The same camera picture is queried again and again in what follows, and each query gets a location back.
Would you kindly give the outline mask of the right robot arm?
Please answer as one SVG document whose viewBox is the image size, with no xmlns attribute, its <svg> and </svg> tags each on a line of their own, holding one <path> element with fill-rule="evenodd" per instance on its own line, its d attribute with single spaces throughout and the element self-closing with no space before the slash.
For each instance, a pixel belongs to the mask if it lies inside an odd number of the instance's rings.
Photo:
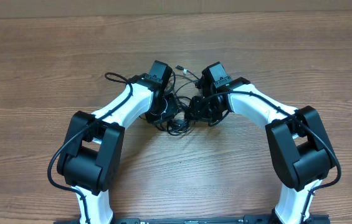
<svg viewBox="0 0 352 224">
<path fill-rule="evenodd" d="M 232 79 L 220 62 L 202 71 L 186 117 L 215 126 L 229 113 L 249 118 L 264 129 L 272 165 L 282 182 L 280 198 L 270 214 L 244 215 L 240 223 L 329 223 L 313 215 L 310 205 L 319 189 L 335 185 L 341 166 L 317 110 L 279 103 L 245 78 Z"/>
</svg>

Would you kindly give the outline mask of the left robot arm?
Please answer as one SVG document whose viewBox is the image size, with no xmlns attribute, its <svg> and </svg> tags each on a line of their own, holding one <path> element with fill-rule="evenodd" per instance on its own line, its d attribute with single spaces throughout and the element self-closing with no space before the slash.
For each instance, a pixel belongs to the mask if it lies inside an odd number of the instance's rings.
<svg viewBox="0 0 352 224">
<path fill-rule="evenodd" d="M 148 73 L 130 79 L 107 72 L 105 78 L 124 83 L 124 91 L 100 110 L 72 116 L 47 177 L 53 186 L 76 193 L 80 217 L 75 223 L 113 223 L 108 189 L 120 165 L 125 130 L 142 114 L 150 124 L 173 118 L 176 103 L 166 89 L 172 74 L 158 60 Z"/>
</svg>

